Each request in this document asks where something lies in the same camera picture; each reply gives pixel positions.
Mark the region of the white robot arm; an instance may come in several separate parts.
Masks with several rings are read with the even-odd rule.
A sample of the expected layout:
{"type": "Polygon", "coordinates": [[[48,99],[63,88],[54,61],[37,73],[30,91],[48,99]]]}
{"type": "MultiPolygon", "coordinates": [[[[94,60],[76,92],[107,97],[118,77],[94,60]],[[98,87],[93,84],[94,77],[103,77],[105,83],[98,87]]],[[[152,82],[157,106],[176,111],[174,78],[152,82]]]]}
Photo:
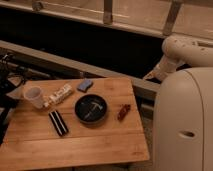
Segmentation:
{"type": "Polygon", "coordinates": [[[213,48],[169,36],[147,75],[161,82],[154,104],[154,171],[213,171],[213,48]]]}

